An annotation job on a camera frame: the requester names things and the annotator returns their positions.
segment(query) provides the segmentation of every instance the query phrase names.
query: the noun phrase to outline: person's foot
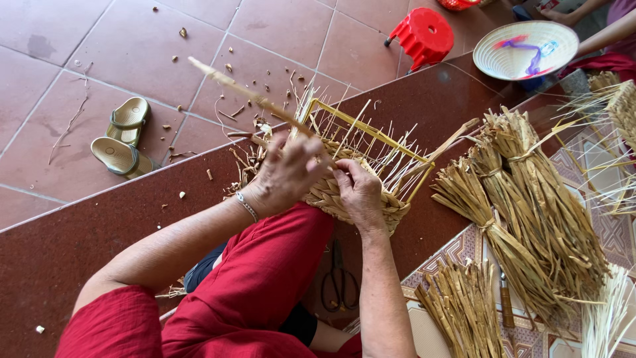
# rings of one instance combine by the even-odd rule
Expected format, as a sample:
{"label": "person's foot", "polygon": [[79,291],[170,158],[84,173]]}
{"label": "person's foot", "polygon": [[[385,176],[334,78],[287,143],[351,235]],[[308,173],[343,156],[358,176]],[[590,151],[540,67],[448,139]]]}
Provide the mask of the person's foot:
{"label": "person's foot", "polygon": [[541,14],[554,22],[558,22],[559,24],[563,24],[569,27],[572,27],[577,23],[572,14],[560,13],[551,9],[543,9],[541,10]]}

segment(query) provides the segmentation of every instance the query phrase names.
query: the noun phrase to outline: beige sandal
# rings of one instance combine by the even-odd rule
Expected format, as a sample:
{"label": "beige sandal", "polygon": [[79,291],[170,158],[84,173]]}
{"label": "beige sandal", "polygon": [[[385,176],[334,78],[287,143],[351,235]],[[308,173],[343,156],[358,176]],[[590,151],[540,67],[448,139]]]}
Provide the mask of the beige sandal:
{"label": "beige sandal", "polygon": [[133,97],[111,114],[111,123],[106,129],[106,136],[122,143],[137,146],[141,127],[146,123],[146,115],[150,105],[141,97]]}
{"label": "beige sandal", "polygon": [[128,179],[161,168],[152,159],[139,153],[132,144],[124,144],[110,137],[97,138],[91,143],[90,149],[93,155],[106,165],[108,171]]}

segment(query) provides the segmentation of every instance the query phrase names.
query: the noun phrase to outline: bangle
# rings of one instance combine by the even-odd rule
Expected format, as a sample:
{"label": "bangle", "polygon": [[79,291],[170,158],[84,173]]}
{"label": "bangle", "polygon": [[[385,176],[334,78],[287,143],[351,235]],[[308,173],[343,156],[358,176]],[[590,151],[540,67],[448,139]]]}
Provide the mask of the bangle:
{"label": "bangle", "polygon": [[243,194],[241,194],[240,192],[236,192],[236,197],[238,201],[245,207],[245,209],[247,209],[247,211],[252,214],[252,217],[254,217],[254,222],[258,222],[258,215],[256,214],[256,211],[252,209],[252,206],[250,206],[250,204],[247,204],[247,201],[245,201]]}

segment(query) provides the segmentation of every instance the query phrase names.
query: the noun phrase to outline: red plastic stool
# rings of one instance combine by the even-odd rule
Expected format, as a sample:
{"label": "red plastic stool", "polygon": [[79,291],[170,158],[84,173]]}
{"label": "red plastic stool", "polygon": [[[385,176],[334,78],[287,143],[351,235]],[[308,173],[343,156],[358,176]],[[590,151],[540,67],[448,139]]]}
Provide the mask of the red plastic stool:
{"label": "red plastic stool", "polygon": [[413,9],[391,32],[384,46],[388,47],[396,36],[404,52],[413,59],[407,75],[425,64],[442,61],[455,39],[448,22],[429,8]]}

